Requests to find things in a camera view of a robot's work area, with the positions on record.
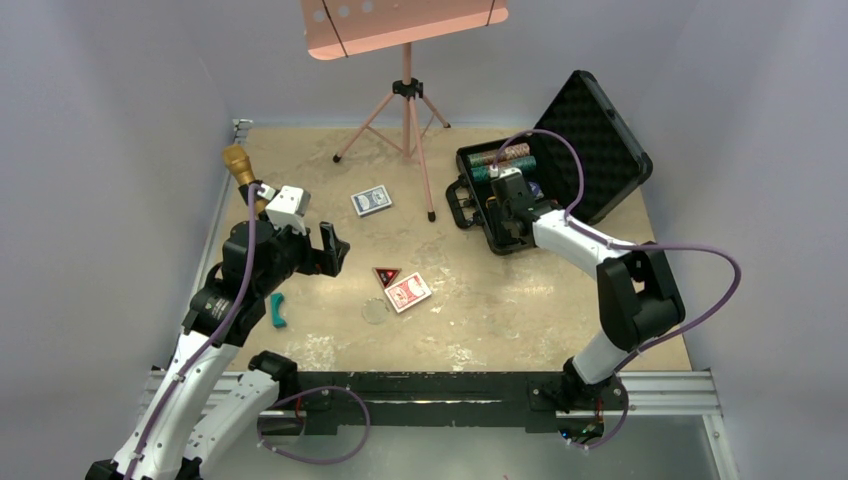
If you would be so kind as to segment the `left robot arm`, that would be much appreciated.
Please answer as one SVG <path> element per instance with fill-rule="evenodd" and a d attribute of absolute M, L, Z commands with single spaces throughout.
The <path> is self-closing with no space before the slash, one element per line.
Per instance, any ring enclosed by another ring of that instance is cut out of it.
<path fill-rule="evenodd" d="M 203 410 L 222 374 L 266 313 L 267 298 L 293 274 L 337 276 L 349 243 L 328 222 L 323 247 L 307 233 L 267 220 L 235 225 L 222 260 L 189 303 L 175 352 L 153 399 L 126 443 L 94 462 L 89 479 L 203 479 L 262 408 L 284 409 L 300 388 L 294 361 L 255 355 L 245 379 L 209 413 Z"/>

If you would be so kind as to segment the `red playing card deck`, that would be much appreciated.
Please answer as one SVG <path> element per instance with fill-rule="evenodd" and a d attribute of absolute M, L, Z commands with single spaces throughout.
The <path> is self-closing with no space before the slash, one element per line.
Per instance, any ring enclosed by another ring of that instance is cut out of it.
<path fill-rule="evenodd" d="M 420 273 L 415 272 L 384 289 L 394 311 L 398 314 L 421 303 L 432 295 L 432 290 Z"/>

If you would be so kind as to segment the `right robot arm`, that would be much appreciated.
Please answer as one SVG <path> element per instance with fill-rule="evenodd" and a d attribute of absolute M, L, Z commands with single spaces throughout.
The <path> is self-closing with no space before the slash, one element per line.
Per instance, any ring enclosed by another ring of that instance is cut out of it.
<path fill-rule="evenodd" d="M 555 253 L 596 282 L 600 331 L 563 366 L 561 392 L 576 407 L 596 399 L 625 358 L 685 319 L 666 255 L 619 241 L 531 193 L 521 172 L 491 181 L 499 219 L 514 239 Z"/>

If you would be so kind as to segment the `blue playing card deck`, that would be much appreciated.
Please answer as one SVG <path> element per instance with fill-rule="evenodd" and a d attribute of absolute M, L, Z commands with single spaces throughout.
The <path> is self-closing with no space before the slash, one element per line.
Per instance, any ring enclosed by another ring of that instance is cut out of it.
<path fill-rule="evenodd" d="M 358 217 L 366 217 L 393 206 L 393 201 L 384 185 L 378 185 L 351 196 Z"/>

